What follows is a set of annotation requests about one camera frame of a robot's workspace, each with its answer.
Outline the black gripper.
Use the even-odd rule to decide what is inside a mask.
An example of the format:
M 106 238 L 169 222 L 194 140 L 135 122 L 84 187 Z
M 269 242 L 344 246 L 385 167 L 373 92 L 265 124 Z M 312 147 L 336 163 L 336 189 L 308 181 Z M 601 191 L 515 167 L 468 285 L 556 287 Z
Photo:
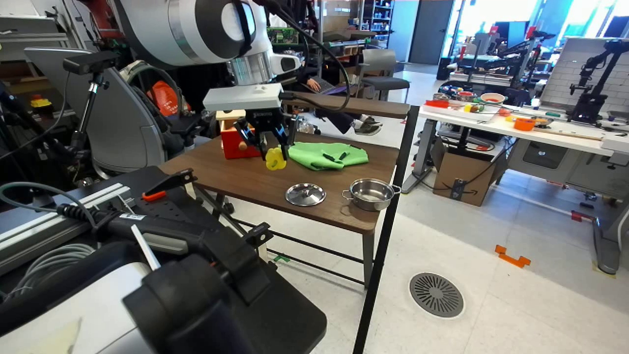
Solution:
M 269 149 L 265 134 L 275 136 L 283 153 L 289 151 L 291 128 L 289 120 L 279 110 L 247 110 L 245 118 L 236 122 L 236 130 L 247 145 L 261 153 Z

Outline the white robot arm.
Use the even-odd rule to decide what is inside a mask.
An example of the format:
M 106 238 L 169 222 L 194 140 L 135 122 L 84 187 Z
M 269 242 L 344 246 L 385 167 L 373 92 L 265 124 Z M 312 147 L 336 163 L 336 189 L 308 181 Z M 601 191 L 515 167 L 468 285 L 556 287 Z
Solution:
M 245 143 L 267 149 L 267 134 L 281 151 L 291 128 L 281 112 L 283 84 L 275 82 L 267 10 L 255 0 L 110 0 L 114 16 L 141 59 L 173 69 L 228 65 L 234 86 L 208 88 L 206 112 L 244 110 L 236 128 Z

